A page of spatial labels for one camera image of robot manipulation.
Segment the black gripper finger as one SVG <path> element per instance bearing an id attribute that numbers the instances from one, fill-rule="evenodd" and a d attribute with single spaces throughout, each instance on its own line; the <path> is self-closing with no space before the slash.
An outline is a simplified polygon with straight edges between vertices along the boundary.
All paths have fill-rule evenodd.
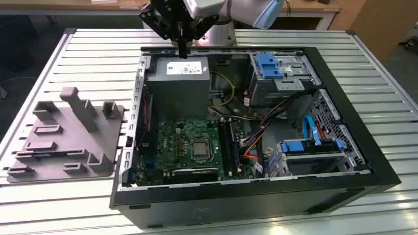
<path id="1" fill-rule="evenodd" d="M 219 15 L 211 15 L 199 20 L 186 17 L 182 23 L 182 57 L 187 58 L 188 44 L 203 37 L 204 33 L 215 25 L 219 20 Z"/>
<path id="2" fill-rule="evenodd" d="M 172 45 L 178 47 L 179 58 L 183 57 L 183 51 L 180 44 L 176 41 L 179 39 L 178 31 L 174 29 L 172 25 L 164 19 L 163 15 L 156 11 L 152 5 L 143 5 L 139 18 L 148 28 L 160 36 L 162 39 L 170 40 Z"/>

